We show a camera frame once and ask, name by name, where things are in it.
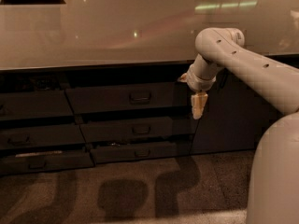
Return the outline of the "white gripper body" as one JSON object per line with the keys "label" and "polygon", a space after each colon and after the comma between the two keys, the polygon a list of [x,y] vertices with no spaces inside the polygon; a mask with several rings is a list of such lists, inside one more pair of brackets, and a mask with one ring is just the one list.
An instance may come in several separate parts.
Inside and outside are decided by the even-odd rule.
{"label": "white gripper body", "polygon": [[187,73],[186,73],[186,82],[189,88],[192,91],[199,92],[199,91],[208,91],[211,89],[213,84],[215,83],[216,78],[213,77],[212,79],[202,79],[199,76],[197,76],[194,72],[194,69],[192,66],[189,67]]}

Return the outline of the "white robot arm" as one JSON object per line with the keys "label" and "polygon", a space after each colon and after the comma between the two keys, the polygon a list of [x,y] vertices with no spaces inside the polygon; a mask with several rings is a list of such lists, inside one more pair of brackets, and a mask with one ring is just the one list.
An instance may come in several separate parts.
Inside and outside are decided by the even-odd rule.
{"label": "white robot arm", "polygon": [[207,92],[222,69],[251,89],[246,114],[268,125],[256,147],[249,182],[247,224],[299,224],[298,69],[244,48],[236,28],[206,28],[195,39],[197,57],[179,80],[188,84],[192,116],[204,113]]}

